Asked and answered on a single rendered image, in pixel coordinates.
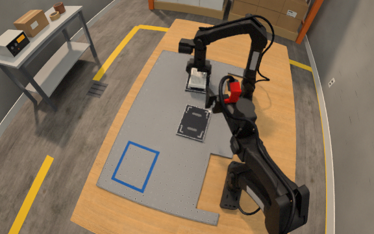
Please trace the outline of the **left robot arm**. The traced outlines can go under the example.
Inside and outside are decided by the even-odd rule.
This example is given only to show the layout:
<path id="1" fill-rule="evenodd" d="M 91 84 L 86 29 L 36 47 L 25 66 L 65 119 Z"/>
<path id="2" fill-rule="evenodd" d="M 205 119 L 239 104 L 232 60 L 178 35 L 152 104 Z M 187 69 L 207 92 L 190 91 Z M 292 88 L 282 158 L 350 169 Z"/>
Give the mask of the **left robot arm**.
<path id="1" fill-rule="evenodd" d="M 239 99 L 236 102 L 233 115 L 250 118 L 254 123 L 257 119 L 255 105 L 248 99 Z M 292 199 L 289 193 L 292 191 L 296 198 L 295 212 L 288 233 L 305 225 L 308 220 L 310 199 L 307 186 L 298 187 L 291 181 L 269 156 L 263 141 L 259 138 L 264 153 L 277 170 L 271 166 L 258 150 L 255 131 L 250 123 L 229 117 L 227 124 L 232 133 L 230 139 L 232 153 L 237 155 L 241 162 L 230 163 L 221 206 L 238 209 L 241 193 L 244 190 L 262 210 L 267 232 L 283 234 L 290 216 Z"/>

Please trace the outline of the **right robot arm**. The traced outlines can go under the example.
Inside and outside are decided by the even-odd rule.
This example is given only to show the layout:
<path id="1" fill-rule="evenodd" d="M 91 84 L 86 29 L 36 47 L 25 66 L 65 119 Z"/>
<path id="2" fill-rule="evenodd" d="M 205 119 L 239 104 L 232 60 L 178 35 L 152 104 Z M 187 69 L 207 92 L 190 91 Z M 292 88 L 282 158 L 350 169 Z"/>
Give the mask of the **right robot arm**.
<path id="1" fill-rule="evenodd" d="M 242 79 L 241 90 L 245 92 L 244 98 L 252 101 L 253 92 L 256 88 L 258 65 L 262 52 L 268 44 L 266 28 L 256 18 L 242 19 L 211 29 L 199 29 L 194 39 L 181 38 L 178 52 L 191 55 L 194 50 L 194 56 L 203 59 L 206 57 L 206 49 L 210 43 L 240 34 L 249 34 L 251 38 L 251 47 L 247 65 L 243 71 L 244 78 Z"/>

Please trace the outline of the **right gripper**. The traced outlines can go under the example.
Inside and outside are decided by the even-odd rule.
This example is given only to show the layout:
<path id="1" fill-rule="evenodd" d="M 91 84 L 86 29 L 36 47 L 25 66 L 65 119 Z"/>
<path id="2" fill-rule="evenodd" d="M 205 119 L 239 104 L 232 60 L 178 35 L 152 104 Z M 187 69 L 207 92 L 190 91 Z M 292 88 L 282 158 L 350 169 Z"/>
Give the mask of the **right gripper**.
<path id="1" fill-rule="evenodd" d="M 197 72 L 208 73 L 206 75 L 206 79 L 212 73 L 212 65 L 210 64 L 209 60 L 206 60 L 206 57 L 203 59 L 198 59 L 196 57 L 190 58 L 190 60 L 187 62 L 187 65 L 186 65 L 186 72 L 189 74 L 190 77 L 192 74 L 192 68 L 197 68 Z"/>

